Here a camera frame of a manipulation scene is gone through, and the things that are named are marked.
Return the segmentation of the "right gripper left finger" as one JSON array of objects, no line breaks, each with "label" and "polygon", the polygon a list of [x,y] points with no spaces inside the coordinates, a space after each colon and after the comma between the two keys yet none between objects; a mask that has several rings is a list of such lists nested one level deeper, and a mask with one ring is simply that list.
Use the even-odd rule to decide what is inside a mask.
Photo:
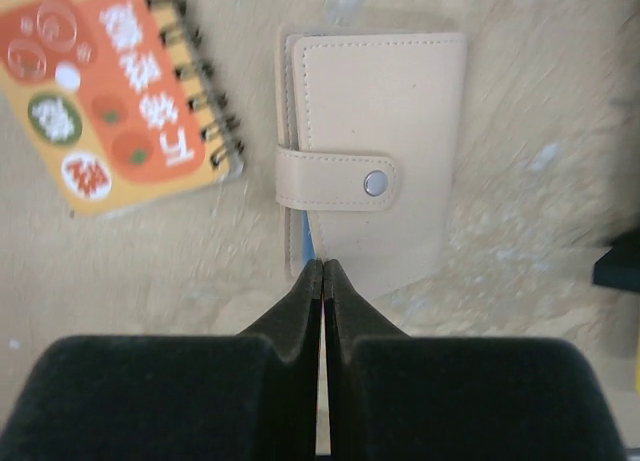
[{"label": "right gripper left finger", "polygon": [[233,336],[71,336],[10,415],[14,460],[311,460],[323,267]]}]

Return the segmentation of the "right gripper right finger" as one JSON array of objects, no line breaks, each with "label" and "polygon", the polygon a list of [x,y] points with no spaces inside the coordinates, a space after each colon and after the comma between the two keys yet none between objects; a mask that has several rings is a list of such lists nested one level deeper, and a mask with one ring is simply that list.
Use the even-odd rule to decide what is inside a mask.
[{"label": "right gripper right finger", "polygon": [[571,343],[412,337],[337,261],[323,297],[336,460],[623,460],[596,375]]}]

